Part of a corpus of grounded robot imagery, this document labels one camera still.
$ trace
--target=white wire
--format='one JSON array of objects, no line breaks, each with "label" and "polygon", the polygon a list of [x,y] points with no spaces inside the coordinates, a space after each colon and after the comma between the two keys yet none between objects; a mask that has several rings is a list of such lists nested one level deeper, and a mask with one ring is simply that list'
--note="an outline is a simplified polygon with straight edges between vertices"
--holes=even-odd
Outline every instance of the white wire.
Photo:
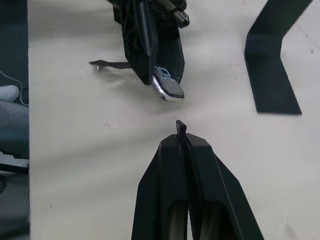
[{"label": "white wire", "polygon": [[20,83],[20,85],[21,85],[21,90],[20,90],[20,93],[19,93],[20,102],[21,102],[22,105],[29,106],[29,104],[25,104],[25,103],[22,101],[22,91],[23,91],[23,89],[24,89],[24,86],[23,86],[22,82],[19,81],[19,80],[17,80],[17,79],[14,79],[14,78],[12,78],[12,77],[10,77],[10,76],[8,76],[8,75],[5,75],[1,70],[0,70],[0,74],[2,74],[3,76],[5,76],[5,77],[8,78],[8,79],[11,79],[11,80],[13,80],[13,81],[16,81],[16,82]]}]

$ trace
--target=white table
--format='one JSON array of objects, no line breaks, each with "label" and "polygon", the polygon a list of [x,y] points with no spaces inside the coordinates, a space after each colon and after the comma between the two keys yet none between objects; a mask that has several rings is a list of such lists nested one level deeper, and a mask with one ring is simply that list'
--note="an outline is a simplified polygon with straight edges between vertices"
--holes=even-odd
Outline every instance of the white table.
[{"label": "white table", "polygon": [[320,0],[283,41],[302,116],[257,114],[244,59],[266,0],[188,0],[182,103],[160,102],[125,61],[103,0],[29,0],[32,240],[130,240],[139,181],[175,121],[240,181],[266,240],[320,236]]}]

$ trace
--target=white surface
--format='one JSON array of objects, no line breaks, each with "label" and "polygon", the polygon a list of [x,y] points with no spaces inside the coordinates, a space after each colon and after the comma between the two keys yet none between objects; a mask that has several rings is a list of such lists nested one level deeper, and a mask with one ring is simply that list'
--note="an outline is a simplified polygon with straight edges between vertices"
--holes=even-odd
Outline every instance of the white surface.
[{"label": "white surface", "polygon": [[256,113],[243,53],[265,2],[188,1],[175,104],[131,70],[93,72],[125,60],[110,4],[28,1],[32,240],[131,239],[139,181],[177,119],[238,178],[264,239],[320,239],[320,0],[281,54],[302,116]]}]

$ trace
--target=black metal stand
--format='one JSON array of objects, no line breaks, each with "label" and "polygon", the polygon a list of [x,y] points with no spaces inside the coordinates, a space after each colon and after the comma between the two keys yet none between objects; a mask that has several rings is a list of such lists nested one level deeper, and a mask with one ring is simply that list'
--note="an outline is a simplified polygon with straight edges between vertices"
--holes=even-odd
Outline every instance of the black metal stand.
[{"label": "black metal stand", "polygon": [[245,62],[259,113],[300,115],[280,52],[283,37],[312,0],[269,0],[251,27]]},{"label": "black metal stand", "polygon": [[235,176],[206,140],[176,126],[139,183],[131,239],[186,240],[189,210],[193,240],[263,240]]}]

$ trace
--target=black bracket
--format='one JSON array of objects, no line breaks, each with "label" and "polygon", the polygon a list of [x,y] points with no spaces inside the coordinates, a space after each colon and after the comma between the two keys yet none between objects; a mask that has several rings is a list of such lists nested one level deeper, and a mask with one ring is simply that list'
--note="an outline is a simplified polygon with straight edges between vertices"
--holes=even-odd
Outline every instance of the black bracket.
[{"label": "black bracket", "polygon": [[245,43],[245,62],[259,113],[300,115],[280,58],[283,37],[312,0],[268,0]]},{"label": "black bracket", "polygon": [[186,133],[162,140],[137,191],[132,240],[263,240],[240,183],[206,140]]}]

